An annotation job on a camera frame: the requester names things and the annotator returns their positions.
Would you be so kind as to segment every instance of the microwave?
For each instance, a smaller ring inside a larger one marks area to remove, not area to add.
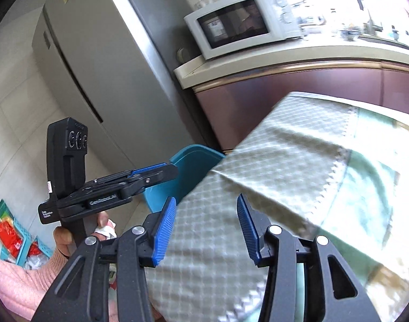
[[[287,0],[219,0],[184,20],[205,59],[302,35]]]

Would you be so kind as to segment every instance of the silver refrigerator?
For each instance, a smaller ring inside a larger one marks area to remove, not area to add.
[[[89,128],[111,172],[168,160],[189,144],[219,150],[173,70],[200,54],[186,0],[46,0],[33,38],[61,109]]]

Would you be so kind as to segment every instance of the microwave window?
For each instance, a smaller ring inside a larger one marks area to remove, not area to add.
[[[268,34],[255,0],[245,0],[221,8],[200,17],[198,22],[211,48]]]

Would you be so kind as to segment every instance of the blue trash bin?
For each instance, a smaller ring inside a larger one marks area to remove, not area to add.
[[[224,157],[224,154],[199,144],[183,148],[170,159],[178,167],[178,177],[145,189],[150,211],[161,211],[168,196],[176,198],[179,203]]]

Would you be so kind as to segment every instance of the countertop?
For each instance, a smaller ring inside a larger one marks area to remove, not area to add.
[[[409,65],[409,50],[357,39],[347,41],[329,34],[286,40],[250,48],[206,61],[203,56],[175,69],[183,89],[239,72],[285,63],[315,60],[377,60]]]

